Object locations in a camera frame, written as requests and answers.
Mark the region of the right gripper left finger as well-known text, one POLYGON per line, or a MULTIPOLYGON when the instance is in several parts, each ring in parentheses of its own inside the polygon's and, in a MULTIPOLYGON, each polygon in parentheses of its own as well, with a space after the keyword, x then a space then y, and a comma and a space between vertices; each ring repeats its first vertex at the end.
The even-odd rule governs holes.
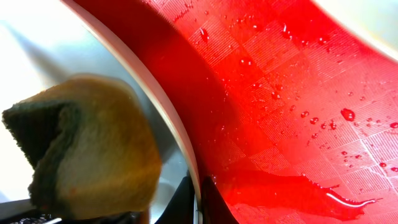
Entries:
POLYGON ((194 224, 194 202, 195 189, 192 179, 186 176, 155 224, 194 224))

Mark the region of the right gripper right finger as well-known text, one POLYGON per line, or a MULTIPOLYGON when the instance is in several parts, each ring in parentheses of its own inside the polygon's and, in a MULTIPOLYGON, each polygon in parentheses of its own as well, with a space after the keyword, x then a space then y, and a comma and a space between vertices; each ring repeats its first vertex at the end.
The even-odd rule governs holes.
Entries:
POLYGON ((201 185, 201 208, 204 224, 239 224, 211 177, 205 177, 201 185))

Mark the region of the green scouring sponge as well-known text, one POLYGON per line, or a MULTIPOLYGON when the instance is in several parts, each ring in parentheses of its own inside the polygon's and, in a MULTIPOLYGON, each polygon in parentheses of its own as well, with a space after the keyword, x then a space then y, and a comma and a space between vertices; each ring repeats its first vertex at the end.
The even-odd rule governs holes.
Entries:
POLYGON ((34 170, 35 208, 71 220, 148 213, 162 160, 126 82, 75 77, 12 105, 2 122, 34 170))

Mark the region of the light blue plate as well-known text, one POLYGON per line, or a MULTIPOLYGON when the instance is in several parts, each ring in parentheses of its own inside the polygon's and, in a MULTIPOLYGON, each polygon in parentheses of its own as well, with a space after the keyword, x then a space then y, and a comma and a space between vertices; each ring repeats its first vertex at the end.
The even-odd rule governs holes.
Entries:
POLYGON ((80 75, 118 78, 137 94, 163 160, 151 223, 186 176, 202 223, 198 168, 185 127, 159 82, 104 24, 73 1, 1 2, 1 109, 80 75))
POLYGON ((397 61, 397 0, 312 0, 373 49, 397 61))

